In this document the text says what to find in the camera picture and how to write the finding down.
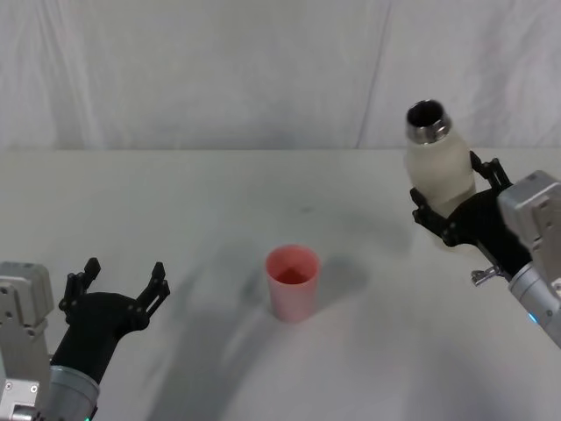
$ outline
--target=table surface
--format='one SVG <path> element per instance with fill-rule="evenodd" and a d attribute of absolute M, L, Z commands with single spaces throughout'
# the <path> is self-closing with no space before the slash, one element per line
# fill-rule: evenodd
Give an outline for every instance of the table surface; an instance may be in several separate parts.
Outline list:
<path fill-rule="evenodd" d="M 558 150 L 480 150 L 517 180 Z M 540 421 L 561 351 L 476 250 L 410 216 L 402 151 L 57 152 L 0 156 L 0 256 L 40 262 L 55 299 L 90 256 L 92 291 L 136 296 L 162 260 L 172 295 L 119 344 L 97 421 Z M 270 313 L 263 261 L 323 261 L 318 310 Z M 53 351 L 66 326 L 55 310 Z"/>

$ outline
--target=bottle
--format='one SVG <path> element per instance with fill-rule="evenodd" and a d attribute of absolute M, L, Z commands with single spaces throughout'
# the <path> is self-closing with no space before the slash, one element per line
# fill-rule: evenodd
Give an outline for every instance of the bottle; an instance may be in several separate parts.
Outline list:
<path fill-rule="evenodd" d="M 407 135 L 405 167 L 411 183 L 436 213 L 447 218 L 475 193 L 470 150 L 434 99 L 409 109 Z"/>

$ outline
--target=white backdrop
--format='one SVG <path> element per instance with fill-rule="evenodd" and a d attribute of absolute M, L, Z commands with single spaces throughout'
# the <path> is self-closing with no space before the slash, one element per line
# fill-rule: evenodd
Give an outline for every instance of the white backdrop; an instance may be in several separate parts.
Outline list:
<path fill-rule="evenodd" d="M 0 148 L 556 146 L 558 0 L 3 0 Z"/>

